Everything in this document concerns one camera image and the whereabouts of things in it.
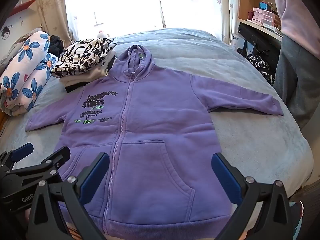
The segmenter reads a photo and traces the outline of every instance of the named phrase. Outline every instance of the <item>ribbed hem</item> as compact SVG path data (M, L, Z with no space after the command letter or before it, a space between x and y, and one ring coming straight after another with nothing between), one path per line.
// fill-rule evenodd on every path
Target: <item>ribbed hem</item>
M110 236L129 240L193 240L216 237L231 215L169 225L135 225L108 220Z

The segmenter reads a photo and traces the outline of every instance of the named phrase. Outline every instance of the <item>zipper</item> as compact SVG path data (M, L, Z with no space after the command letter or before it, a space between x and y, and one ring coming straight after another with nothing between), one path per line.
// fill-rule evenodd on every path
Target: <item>zipper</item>
M119 144L120 144L120 142L122 140L123 133L124 133L124 126L125 126L124 118L125 118L125 116L127 114L128 101L131 98L132 82L133 81L134 81L134 75L132 76L132 74L131 74L130 81L129 81L129 88L128 88L128 93L127 93L127 98L126 98L125 105L124 105L124 110L123 110L122 116L121 116L120 135L119 135L118 140L116 141L116 145L115 145L115 148L114 148L113 154L112 154L112 170L111 170L111 175L110 175L110 180L109 180L109 185L108 185L108 201L107 201L107 205L106 205L106 208L104 210L104 213L103 213L103 226L102 226L102 228L103 228L103 230L105 231L106 234L108 234L108 231L107 231L107 213L108 213L108 209L109 209L110 202L111 202L111 188L112 188L113 178L114 178L114 175L115 175L116 153L117 153L118 146L119 146Z

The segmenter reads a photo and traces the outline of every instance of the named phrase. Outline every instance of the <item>black and white graphic shirt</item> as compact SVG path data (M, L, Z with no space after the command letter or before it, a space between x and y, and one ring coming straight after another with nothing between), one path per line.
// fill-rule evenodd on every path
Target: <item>black and white graphic shirt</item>
M86 39L75 41L61 55L51 75L57 78L68 75L78 75L88 71L99 63L105 63L105 56L116 43L113 39Z

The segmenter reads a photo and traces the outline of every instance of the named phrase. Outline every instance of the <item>pink drawer box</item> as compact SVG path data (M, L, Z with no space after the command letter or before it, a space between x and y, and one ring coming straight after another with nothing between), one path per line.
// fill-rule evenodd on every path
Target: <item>pink drawer box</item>
M256 23L256 24L258 24L258 25L261 26L261 22L259 22L259 21L257 21L257 20L252 19L252 22L254 22L254 23Z
M259 17L259 16L253 15L253 16L252 16L252 19L253 19L253 20L256 20L256 21L258 21L258 22L262 22L262 17Z
M258 17L262 17L262 16L263 16L262 13L258 13L258 12L254 12L253 15L254 15L254 16L258 16Z
M272 12L269 12L269 11L266 11L266 10L262 10L262 11L263 11L263 14L265 14L265 15L271 17L271 18L274 18L274 17L275 17L275 14L272 13Z
M265 19L262 19L262 23L268 24L268 25L270 25L270 26L277 27L277 25L276 25L274 22L270 22L270 21L265 20Z
M272 18L272 17L270 17L270 16L268 16L266 14L263 14L262 18L265 19L265 20L268 20L268 21L270 21L272 23L274 23L274 21L275 21L274 18Z
M263 14L263 10L256 7L253 8L253 11Z

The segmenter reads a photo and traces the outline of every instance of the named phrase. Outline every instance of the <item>pink sweater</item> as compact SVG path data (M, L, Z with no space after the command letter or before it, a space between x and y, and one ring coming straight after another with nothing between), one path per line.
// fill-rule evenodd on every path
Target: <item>pink sweater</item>
M320 29L301 0L276 0L284 35L320 59Z

